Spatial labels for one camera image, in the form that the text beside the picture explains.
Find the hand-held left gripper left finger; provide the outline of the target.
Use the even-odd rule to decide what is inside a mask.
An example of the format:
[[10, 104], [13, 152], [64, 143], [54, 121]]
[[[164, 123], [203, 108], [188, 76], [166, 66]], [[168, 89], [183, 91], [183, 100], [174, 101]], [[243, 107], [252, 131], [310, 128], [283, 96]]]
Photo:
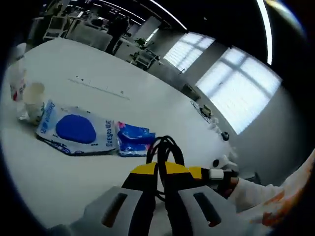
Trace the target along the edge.
[[146, 236], [156, 206], [156, 162], [133, 169], [121, 187], [111, 187], [88, 204], [70, 225], [73, 236]]

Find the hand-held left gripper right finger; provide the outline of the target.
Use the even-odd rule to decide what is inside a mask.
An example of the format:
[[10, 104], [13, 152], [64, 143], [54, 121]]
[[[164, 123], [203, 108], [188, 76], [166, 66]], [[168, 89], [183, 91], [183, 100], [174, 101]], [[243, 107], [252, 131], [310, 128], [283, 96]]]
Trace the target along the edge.
[[233, 204], [195, 180], [187, 167], [165, 163], [165, 207], [175, 236], [244, 236], [246, 223]]

